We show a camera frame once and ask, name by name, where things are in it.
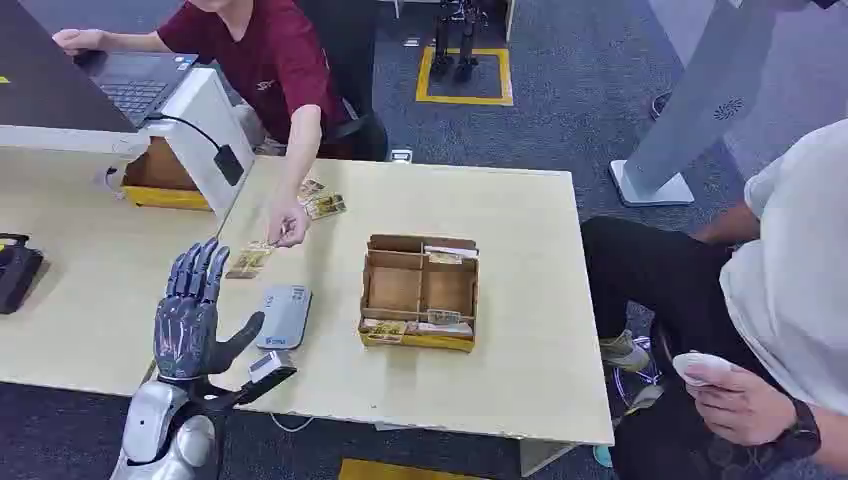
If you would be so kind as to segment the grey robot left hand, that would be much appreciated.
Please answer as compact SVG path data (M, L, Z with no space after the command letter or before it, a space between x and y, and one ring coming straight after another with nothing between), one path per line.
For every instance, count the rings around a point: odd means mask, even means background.
M221 374L258 336L265 315L254 312L229 340L217 339L218 299L230 249L213 237L180 254L171 266L154 317L159 375L191 381Z

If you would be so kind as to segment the person's right hand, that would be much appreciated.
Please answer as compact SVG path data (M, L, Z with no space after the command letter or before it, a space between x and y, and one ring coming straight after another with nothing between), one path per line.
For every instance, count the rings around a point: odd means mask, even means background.
M274 205L269 214L266 241L275 248L300 245L310 224L310 216L298 201Z

